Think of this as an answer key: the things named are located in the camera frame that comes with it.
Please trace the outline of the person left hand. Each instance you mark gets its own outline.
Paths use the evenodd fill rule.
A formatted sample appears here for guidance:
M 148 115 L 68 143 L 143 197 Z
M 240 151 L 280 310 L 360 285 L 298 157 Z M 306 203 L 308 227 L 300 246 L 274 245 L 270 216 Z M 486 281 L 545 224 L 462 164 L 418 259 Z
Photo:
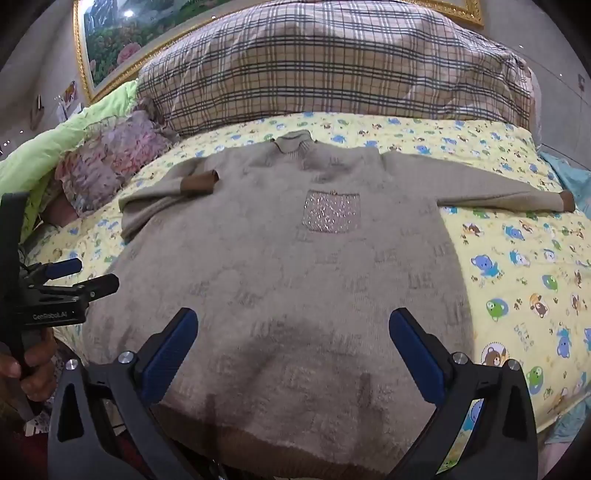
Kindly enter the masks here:
M 17 398 L 8 389 L 9 380 L 18 380 L 22 392 L 33 402 L 48 400 L 55 391 L 54 364 L 52 358 L 57 351 L 53 329 L 44 329 L 41 341 L 32 346 L 24 356 L 26 364 L 33 369 L 27 378 L 21 379 L 21 366 L 10 355 L 1 354 L 1 399 L 11 406 Z

